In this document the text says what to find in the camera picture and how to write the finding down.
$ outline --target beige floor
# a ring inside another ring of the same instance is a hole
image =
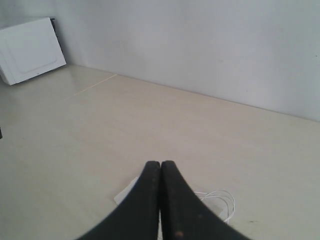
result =
[[[68,66],[0,83],[0,239],[72,240],[146,161],[226,189],[256,240],[317,239],[320,123]]]

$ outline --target white wire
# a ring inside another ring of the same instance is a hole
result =
[[[218,198],[218,199],[224,201],[224,203],[226,204],[226,208],[227,208],[227,216],[223,221],[227,224],[229,223],[229,220],[233,217],[233,215],[235,214],[235,211],[236,211],[236,200],[230,192],[228,192],[226,190],[218,189],[218,190],[215,190],[212,192],[195,191],[194,193],[198,194],[198,195],[199,194],[204,195],[204,196],[198,196],[201,201],[203,201],[204,199],[208,199],[208,198]],[[229,207],[227,200],[229,200],[232,203],[231,212],[230,212],[230,207]]]

